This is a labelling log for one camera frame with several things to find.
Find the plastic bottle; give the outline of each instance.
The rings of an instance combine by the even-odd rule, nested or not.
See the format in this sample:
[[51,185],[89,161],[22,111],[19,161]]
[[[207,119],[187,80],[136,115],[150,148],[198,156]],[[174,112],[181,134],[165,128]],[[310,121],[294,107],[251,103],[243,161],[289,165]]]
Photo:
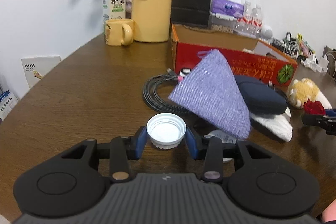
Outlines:
[[245,33],[249,29],[249,25],[252,24],[253,15],[251,3],[249,1],[245,1],[244,4],[244,12],[243,17],[237,19],[236,31]]
[[261,13],[261,6],[256,5],[255,8],[252,10],[253,20],[252,20],[252,27],[253,32],[256,35],[256,37],[260,36],[261,32],[261,26],[263,24],[263,14]]

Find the wooden table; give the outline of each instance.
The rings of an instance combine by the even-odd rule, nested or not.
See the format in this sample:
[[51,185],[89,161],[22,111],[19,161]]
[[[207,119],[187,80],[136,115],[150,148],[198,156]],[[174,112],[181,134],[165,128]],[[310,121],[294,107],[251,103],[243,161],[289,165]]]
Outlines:
[[[35,85],[0,126],[0,214],[12,221],[20,215],[12,194],[15,179],[27,169],[86,139],[109,142],[133,135],[156,114],[142,101],[142,86],[171,67],[168,43],[134,43],[109,47],[100,35],[78,49]],[[331,77],[300,67],[296,78],[310,77],[336,106]],[[171,87],[163,88],[167,95]],[[280,143],[255,130],[250,140],[313,173],[320,182],[317,216],[336,198],[336,137],[306,128],[292,111],[293,139]],[[147,144],[142,159],[130,164],[133,172],[196,172],[184,145],[163,151]],[[225,172],[233,172],[233,163]],[[100,172],[108,174],[106,160]]]

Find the yellow mug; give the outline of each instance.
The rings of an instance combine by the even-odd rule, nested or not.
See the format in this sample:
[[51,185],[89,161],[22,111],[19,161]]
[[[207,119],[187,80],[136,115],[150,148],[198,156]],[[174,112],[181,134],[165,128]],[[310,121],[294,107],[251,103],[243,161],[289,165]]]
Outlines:
[[109,19],[105,26],[105,42],[110,46],[127,46],[133,43],[132,19]]

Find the red rose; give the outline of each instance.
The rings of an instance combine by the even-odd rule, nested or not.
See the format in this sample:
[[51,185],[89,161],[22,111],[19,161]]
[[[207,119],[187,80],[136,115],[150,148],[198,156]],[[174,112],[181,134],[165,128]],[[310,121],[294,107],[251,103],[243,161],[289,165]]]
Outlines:
[[303,105],[304,111],[307,114],[325,115],[326,111],[320,101],[312,102],[308,99],[307,103]]

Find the plush toy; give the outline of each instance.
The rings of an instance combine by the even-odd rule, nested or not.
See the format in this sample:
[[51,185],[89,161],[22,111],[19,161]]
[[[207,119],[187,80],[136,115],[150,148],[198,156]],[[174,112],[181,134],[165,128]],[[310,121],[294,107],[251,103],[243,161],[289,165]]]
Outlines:
[[301,81],[295,79],[288,87],[288,102],[297,108],[303,108],[308,101],[320,101],[325,109],[331,109],[328,99],[320,91],[317,85],[309,78],[303,78]]

